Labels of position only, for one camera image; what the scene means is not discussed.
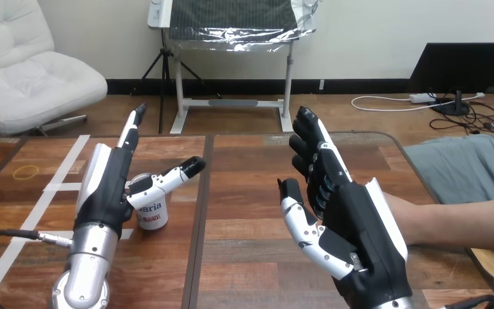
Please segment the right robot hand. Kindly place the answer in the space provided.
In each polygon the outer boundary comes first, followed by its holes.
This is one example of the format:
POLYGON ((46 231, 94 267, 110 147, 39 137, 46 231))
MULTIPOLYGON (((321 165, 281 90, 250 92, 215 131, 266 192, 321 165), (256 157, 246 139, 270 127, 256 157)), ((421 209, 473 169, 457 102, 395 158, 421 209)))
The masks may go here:
POLYGON ((280 205, 296 246, 333 279, 350 308, 412 308, 408 250, 376 179, 355 182, 323 122, 301 107, 289 146, 305 178, 279 180, 280 205))

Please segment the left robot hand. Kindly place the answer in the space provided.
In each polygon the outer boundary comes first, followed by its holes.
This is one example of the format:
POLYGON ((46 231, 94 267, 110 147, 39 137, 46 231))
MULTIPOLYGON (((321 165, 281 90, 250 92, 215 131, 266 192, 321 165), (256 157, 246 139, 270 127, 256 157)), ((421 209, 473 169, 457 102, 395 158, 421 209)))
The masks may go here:
POLYGON ((145 111, 141 104, 130 112, 115 147, 96 145, 79 190, 74 230, 101 225, 121 235, 133 215, 142 229, 158 230, 169 220, 166 196, 205 168, 206 162, 193 156, 161 174, 140 174, 128 182, 145 111))

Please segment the person's hand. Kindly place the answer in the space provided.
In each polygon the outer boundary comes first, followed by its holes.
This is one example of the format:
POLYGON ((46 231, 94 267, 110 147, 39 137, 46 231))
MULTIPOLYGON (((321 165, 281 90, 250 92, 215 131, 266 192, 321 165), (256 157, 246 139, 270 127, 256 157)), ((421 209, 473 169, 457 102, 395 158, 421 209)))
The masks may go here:
POLYGON ((405 239, 405 243, 407 245, 413 245, 415 233, 413 231, 412 218, 415 218, 414 207, 416 205, 386 192, 384 195, 401 234, 405 239))

